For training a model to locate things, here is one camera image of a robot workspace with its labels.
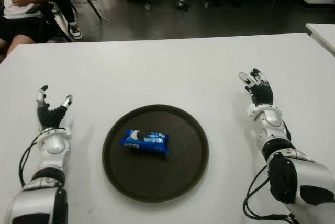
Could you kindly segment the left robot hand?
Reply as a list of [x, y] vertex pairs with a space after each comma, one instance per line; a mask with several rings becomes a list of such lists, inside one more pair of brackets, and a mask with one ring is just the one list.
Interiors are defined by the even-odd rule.
[[45, 101], [45, 92], [47, 89], [48, 86], [44, 85], [37, 91], [36, 96], [36, 113], [38, 129], [40, 132], [43, 132], [49, 128], [58, 128], [69, 106], [73, 102], [73, 96], [69, 94], [59, 107], [55, 109], [49, 109], [50, 104], [46, 103]]

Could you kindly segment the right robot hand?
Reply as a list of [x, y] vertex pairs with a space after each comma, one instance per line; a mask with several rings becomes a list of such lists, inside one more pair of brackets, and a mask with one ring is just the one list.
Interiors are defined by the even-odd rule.
[[239, 73], [240, 80], [245, 84], [245, 90], [251, 95], [252, 102], [258, 105], [273, 105], [274, 97], [266, 76], [258, 69], [253, 68], [250, 74]]

